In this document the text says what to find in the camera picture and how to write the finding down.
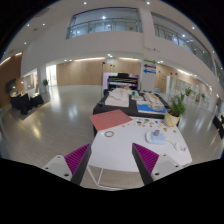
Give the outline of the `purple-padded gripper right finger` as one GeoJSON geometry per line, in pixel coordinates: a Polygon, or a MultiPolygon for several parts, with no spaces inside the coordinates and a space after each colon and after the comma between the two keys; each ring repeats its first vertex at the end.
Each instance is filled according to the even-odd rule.
{"type": "Polygon", "coordinates": [[[182,169],[182,166],[167,154],[157,154],[137,143],[132,144],[132,154],[145,185],[182,169]]]}

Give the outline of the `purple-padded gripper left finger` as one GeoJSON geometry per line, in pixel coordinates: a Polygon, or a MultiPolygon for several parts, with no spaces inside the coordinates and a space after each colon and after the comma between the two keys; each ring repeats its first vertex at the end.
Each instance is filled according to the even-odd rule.
{"type": "Polygon", "coordinates": [[[56,155],[42,169],[79,185],[83,179],[91,153],[91,145],[87,144],[66,156],[56,155]]]}

